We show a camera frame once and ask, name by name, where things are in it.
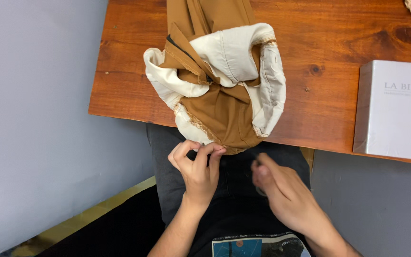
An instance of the gray pants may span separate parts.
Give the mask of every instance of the gray pants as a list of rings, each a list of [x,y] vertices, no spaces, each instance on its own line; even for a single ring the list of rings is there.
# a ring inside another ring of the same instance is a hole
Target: gray pants
[[[177,128],[147,124],[148,142],[152,148],[153,167],[161,205],[162,219],[169,225],[182,202],[185,183],[180,172],[172,166],[168,155],[174,147],[185,141]],[[299,147],[262,142],[237,155],[224,155],[220,161],[220,178],[214,200],[218,198],[256,197],[262,198],[252,183],[250,165],[259,153],[267,153],[279,165],[297,171],[304,184],[310,188],[310,170]],[[187,156],[194,160],[196,152]]]

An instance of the wood knot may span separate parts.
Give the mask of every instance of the wood knot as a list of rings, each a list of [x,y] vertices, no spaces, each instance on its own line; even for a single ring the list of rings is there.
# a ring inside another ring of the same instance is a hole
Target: wood knot
[[[394,31],[394,35],[397,39],[404,43],[411,44],[411,27],[400,26]]]
[[[322,65],[321,67],[319,67],[316,64],[312,64],[310,66],[310,74],[314,75],[314,76],[321,76],[323,74],[323,71],[325,70],[324,65]]]

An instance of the white book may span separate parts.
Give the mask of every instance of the white book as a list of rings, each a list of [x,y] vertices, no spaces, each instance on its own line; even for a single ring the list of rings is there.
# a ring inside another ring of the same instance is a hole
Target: white book
[[[411,63],[361,67],[353,152],[411,159]]]

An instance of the person's left hand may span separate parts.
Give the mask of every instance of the person's left hand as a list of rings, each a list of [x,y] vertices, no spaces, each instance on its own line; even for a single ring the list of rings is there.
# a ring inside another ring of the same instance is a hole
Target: person's left hand
[[[186,154],[193,149],[199,151],[196,159],[191,161]],[[200,210],[206,211],[212,201],[220,177],[220,159],[225,152],[226,149],[217,143],[201,146],[198,142],[187,140],[179,143],[168,156],[169,161],[180,171],[185,181],[184,200]]]

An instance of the wooden tabletop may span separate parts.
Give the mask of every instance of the wooden tabletop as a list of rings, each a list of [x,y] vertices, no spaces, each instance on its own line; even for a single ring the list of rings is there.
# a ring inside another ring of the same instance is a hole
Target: wooden tabletop
[[[250,2],[257,22],[275,30],[286,76],[284,112],[267,141],[352,153],[359,67],[411,62],[403,1]],[[88,113],[175,126],[142,59],[166,36],[166,0],[109,0]]]

